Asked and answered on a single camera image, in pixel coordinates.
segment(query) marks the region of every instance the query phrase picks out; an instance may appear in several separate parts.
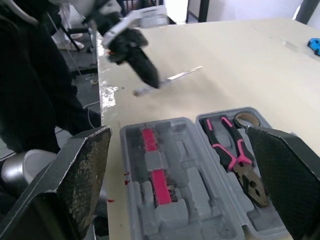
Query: drill bit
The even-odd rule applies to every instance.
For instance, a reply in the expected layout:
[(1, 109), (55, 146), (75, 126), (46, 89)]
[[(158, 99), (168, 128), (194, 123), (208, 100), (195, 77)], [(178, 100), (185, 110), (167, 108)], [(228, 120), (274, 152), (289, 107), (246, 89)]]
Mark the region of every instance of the drill bit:
[[(172, 83), (174, 80), (177, 80), (177, 79), (179, 79), (179, 78), (181, 78), (181, 77), (184, 77), (184, 76), (186, 76), (186, 75), (188, 75), (188, 74), (190, 74), (190, 73), (192, 73), (192, 72), (194, 72), (194, 71), (197, 71), (197, 70), (199, 70), (199, 69), (201, 69), (201, 68), (202, 68), (202, 66), (197, 66), (197, 67), (191, 69), (190, 71), (184, 71), (184, 72), (181, 72), (181, 73), (179, 73), (179, 74), (177, 74), (177, 75), (171, 76), (171, 77), (165, 79), (164, 81), (161, 81), (159, 88), (162, 88), (163, 86), (165, 86), (165, 85), (167, 85), (167, 84), (169, 84), (169, 83)], [(154, 89), (155, 89), (155, 88), (153, 88), (153, 87), (151, 87), (151, 86), (146, 86), (146, 87), (142, 87), (142, 88), (137, 88), (137, 89), (135, 89), (135, 90), (133, 91), (133, 95), (136, 96), (136, 97), (140, 97), (140, 96), (142, 96), (142, 95), (144, 95), (144, 94), (149, 93), (150, 91), (152, 91), (152, 90), (154, 90)]]

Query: plastic tool case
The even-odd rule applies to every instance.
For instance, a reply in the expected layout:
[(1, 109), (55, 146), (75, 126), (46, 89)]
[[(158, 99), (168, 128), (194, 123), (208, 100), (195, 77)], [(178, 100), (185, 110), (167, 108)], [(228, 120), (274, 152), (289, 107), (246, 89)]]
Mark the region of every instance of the plastic tool case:
[[(253, 204), (236, 175), (223, 168), (200, 124), (209, 119), (218, 141), (236, 156), (220, 119), (233, 120), (240, 112), (271, 127), (257, 110), (246, 107), (202, 114), (195, 124), (181, 117), (121, 129), (132, 240), (244, 240), (242, 226), (261, 240), (288, 234), (272, 202), (262, 208)], [(253, 154), (245, 130), (239, 132)], [(260, 176), (255, 161), (253, 166)], [(157, 201), (163, 189), (156, 174), (164, 176), (171, 199)]]

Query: chair leg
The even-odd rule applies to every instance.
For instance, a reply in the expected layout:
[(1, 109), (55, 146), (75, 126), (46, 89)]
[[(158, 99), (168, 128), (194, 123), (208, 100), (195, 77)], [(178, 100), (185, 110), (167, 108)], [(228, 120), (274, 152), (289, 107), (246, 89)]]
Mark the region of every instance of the chair leg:
[(67, 37), (70, 39), (71, 43), (74, 45), (75, 49), (80, 52), (80, 48), (78, 47), (78, 45), (76, 44), (75, 40), (72, 39), (71, 35), (69, 34), (69, 32), (65, 29), (64, 26), (62, 26), (61, 24), (61, 29), (62, 31), (65, 33), (65, 35), (67, 35)]

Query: black clothing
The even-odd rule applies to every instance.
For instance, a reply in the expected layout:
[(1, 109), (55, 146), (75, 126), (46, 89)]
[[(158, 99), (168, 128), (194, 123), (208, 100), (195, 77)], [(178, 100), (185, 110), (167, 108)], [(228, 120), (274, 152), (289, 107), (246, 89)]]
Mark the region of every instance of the black clothing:
[[(0, 18), (0, 136), (16, 153), (57, 153), (55, 127), (72, 135), (89, 130), (88, 112), (44, 26), (9, 18), (12, 23)], [(101, 125), (98, 113), (90, 111), (90, 119), (94, 127)]]

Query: pliers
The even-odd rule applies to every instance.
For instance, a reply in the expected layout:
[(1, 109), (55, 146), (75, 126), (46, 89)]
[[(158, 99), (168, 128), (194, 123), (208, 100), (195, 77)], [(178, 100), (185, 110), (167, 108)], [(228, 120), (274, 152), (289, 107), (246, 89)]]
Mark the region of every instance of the pliers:
[(268, 206), (269, 200), (263, 183), (253, 169), (253, 155), (247, 149), (241, 134), (228, 120), (228, 118), (223, 116), (220, 120), (234, 141), (237, 157), (219, 143), (210, 120), (205, 118), (202, 121), (202, 128), (209, 139), (210, 145), (218, 153), (220, 157), (220, 164), (226, 171), (232, 171), (235, 173), (242, 186), (243, 192), (255, 204), (259, 207)]

